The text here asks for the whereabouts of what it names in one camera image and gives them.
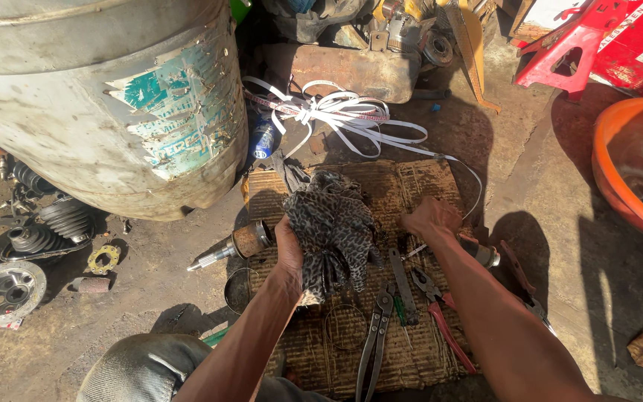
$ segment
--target red stand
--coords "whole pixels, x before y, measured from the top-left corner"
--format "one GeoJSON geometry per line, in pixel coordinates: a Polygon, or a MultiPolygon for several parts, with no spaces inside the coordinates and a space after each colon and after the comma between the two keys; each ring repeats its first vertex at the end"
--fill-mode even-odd
{"type": "MultiPolygon", "coordinates": [[[[569,14],[577,12],[581,10],[569,9],[562,13],[562,17],[565,19],[569,14]]],[[[539,82],[564,89],[569,93],[567,100],[579,102],[604,33],[619,25],[626,15],[627,0],[594,0],[576,21],[567,23],[518,50],[518,57],[532,51],[537,53],[515,76],[514,84],[528,87],[533,82],[539,82]],[[565,58],[565,55],[576,57],[580,50],[581,56],[574,74],[559,74],[557,70],[551,70],[558,61],[565,58]]]]}

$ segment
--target orange tub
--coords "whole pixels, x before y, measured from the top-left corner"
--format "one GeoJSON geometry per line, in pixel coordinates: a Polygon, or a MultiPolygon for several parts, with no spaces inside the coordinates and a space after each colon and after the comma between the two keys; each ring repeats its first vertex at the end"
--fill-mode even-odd
{"type": "Polygon", "coordinates": [[[643,98],[618,102],[597,117],[592,169],[607,201],[643,232],[643,98]]]}

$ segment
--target forearm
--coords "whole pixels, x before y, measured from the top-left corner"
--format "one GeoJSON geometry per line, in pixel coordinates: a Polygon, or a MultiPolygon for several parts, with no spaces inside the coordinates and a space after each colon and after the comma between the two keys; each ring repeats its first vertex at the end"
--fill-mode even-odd
{"type": "Polygon", "coordinates": [[[249,401],[300,298],[299,279],[275,266],[232,329],[185,381],[175,402],[249,401]]]}
{"type": "Polygon", "coordinates": [[[505,402],[594,395],[567,349],[448,230],[423,234],[448,281],[474,355],[505,402]]]}

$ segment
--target green screwdriver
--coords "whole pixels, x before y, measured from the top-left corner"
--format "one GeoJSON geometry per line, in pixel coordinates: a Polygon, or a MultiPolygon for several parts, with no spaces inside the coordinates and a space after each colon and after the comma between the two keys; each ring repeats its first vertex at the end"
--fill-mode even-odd
{"type": "Polygon", "coordinates": [[[411,346],[411,350],[413,351],[409,332],[406,331],[406,307],[404,307],[404,302],[401,300],[401,296],[394,296],[394,307],[396,307],[396,314],[399,315],[399,320],[401,320],[401,327],[404,328],[404,332],[406,333],[406,340],[409,342],[409,346],[411,346]]]}

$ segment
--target pliers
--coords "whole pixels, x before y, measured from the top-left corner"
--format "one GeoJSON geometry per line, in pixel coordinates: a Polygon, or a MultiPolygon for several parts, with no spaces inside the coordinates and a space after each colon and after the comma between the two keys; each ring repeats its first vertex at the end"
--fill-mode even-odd
{"type": "Polygon", "coordinates": [[[396,286],[391,283],[381,284],[381,290],[376,297],[376,305],[374,312],[371,316],[371,325],[369,326],[369,335],[367,336],[366,343],[364,344],[364,351],[362,352],[362,360],[359,362],[359,374],[356,376],[356,402],[362,400],[362,387],[364,386],[364,377],[366,369],[369,365],[369,358],[371,357],[371,350],[376,345],[376,355],[374,356],[374,370],[371,371],[371,382],[369,383],[369,390],[365,402],[371,400],[376,388],[376,382],[379,380],[379,372],[381,371],[381,360],[384,357],[384,340],[386,339],[386,332],[388,328],[388,320],[391,317],[391,311],[394,308],[394,297],[392,296],[396,291],[396,286]]]}
{"type": "Polygon", "coordinates": [[[413,277],[414,283],[423,290],[426,297],[429,299],[430,304],[428,305],[428,312],[436,319],[438,329],[441,331],[441,334],[443,334],[446,342],[448,342],[448,346],[450,346],[453,353],[458,356],[458,359],[463,363],[463,367],[468,370],[468,373],[477,373],[473,363],[471,363],[468,356],[463,352],[463,349],[460,349],[460,346],[458,346],[458,343],[453,338],[451,330],[446,323],[446,319],[443,317],[443,312],[441,311],[441,306],[438,305],[438,301],[441,300],[443,303],[446,303],[446,300],[443,298],[441,291],[438,290],[438,287],[433,283],[433,279],[416,267],[413,268],[411,277],[413,277]]]}

